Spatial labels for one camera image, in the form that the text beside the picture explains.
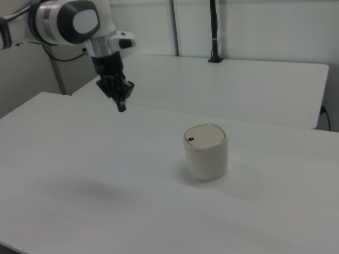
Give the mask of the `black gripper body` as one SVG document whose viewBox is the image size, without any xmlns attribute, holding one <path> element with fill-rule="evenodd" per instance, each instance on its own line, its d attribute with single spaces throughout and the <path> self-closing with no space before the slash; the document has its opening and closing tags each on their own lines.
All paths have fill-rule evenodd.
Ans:
<svg viewBox="0 0 339 254">
<path fill-rule="evenodd" d="M 100 77 L 96 84 L 102 92 L 116 102 L 125 102 L 132 93 L 134 83 L 126 80 L 120 52 L 105 57 L 92 57 L 92 62 Z"/>
</svg>

